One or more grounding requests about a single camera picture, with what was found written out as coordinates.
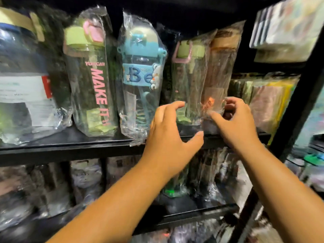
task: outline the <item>white label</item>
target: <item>white label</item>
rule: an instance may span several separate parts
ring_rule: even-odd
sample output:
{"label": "white label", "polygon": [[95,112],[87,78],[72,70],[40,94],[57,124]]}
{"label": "white label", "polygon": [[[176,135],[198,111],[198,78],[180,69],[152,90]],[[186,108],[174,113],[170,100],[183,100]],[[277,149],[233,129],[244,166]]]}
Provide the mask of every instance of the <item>white label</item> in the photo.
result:
{"label": "white label", "polygon": [[127,125],[130,129],[135,127],[136,123],[136,95],[124,91],[126,102]]}
{"label": "white label", "polygon": [[53,98],[26,102],[26,107],[30,113],[32,126],[58,126],[60,119]]}
{"label": "white label", "polygon": [[31,102],[48,98],[51,98],[51,91],[47,76],[0,76],[2,103]]}

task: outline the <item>person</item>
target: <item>person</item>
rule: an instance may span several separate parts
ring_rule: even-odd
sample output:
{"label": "person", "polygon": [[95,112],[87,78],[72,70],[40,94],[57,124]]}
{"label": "person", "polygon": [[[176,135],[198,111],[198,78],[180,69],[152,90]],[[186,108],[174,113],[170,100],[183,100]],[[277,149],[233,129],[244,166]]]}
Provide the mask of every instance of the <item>person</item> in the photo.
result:
{"label": "person", "polygon": [[[164,185],[202,147],[204,133],[182,142],[176,101],[157,108],[138,164],[56,233],[48,243],[124,243]],[[253,187],[285,243],[324,241],[324,203],[259,141],[251,110],[243,100],[226,99],[226,120],[209,112],[226,143],[241,157]]]}

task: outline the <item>light green lid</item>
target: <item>light green lid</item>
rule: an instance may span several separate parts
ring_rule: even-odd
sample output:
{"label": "light green lid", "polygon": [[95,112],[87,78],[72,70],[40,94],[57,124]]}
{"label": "light green lid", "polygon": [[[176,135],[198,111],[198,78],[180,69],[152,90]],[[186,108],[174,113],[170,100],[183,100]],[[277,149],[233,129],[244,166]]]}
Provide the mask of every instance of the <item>light green lid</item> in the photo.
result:
{"label": "light green lid", "polygon": [[102,47],[105,46],[103,42],[94,42],[91,36],[84,33],[81,26],[73,25],[64,29],[64,35],[67,46],[76,44],[91,44]]}
{"label": "light green lid", "polygon": [[[205,46],[202,44],[201,40],[192,41],[192,52],[191,56],[196,58],[203,58],[205,56]],[[188,40],[181,41],[178,49],[178,58],[187,58],[189,55],[189,43]]]}

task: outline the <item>cartoon character decoration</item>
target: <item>cartoon character decoration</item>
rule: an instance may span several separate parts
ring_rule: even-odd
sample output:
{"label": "cartoon character decoration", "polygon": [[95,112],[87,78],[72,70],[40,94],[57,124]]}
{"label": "cartoon character decoration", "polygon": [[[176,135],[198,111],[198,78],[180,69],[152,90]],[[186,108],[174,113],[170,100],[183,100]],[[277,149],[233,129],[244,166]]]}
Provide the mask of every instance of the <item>cartoon character decoration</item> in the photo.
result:
{"label": "cartoon character decoration", "polygon": [[153,64],[153,73],[152,73],[152,79],[150,81],[151,86],[150,89],[151,90],[155,90],[157,88],[159,88],[160,86],[160,74],[161,74],[161,65],[154,63]]}

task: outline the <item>bottle with pink text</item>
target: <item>bottle with pink text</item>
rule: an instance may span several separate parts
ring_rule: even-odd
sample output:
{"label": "bottle with pink text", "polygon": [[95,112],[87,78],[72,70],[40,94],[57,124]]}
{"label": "bottle with pink text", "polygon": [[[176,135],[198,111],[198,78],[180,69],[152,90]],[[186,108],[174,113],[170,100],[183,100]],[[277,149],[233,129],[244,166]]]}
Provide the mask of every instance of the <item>bottle with pink text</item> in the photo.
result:
{"label": "bottle with pink text", "polygon": [[87,136],[113,136],[118,126],[108,77],[107,20],[105,7],[89,8],[64,31],[73,118]]}

